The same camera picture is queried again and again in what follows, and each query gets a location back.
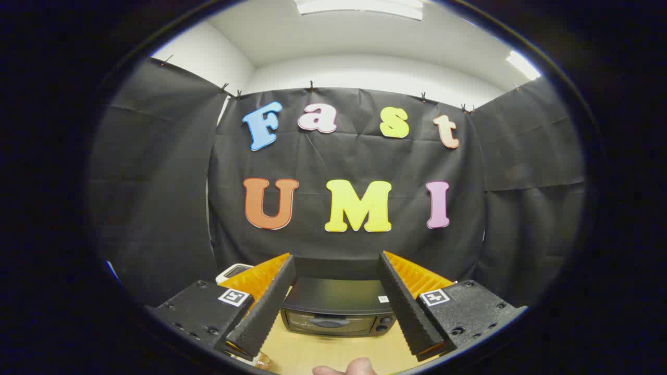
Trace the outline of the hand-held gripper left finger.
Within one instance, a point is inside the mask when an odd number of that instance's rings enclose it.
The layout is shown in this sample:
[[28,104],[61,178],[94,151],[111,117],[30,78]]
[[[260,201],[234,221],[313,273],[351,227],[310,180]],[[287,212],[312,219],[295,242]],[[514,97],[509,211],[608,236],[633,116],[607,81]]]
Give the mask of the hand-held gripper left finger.
[[294,279],[295,259],[285,253],[221,283],[196,280],[147,311],[201,351],[252,360],[260,353]]

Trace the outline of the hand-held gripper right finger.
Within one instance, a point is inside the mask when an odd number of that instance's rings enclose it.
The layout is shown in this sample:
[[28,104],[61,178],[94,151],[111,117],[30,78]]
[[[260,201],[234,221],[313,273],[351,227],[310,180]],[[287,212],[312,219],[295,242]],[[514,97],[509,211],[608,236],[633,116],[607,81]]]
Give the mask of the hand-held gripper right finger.
[[390,252],[379,254],[377,273],[419,361],[464,351],[526,311],[475,280],[452,282]]

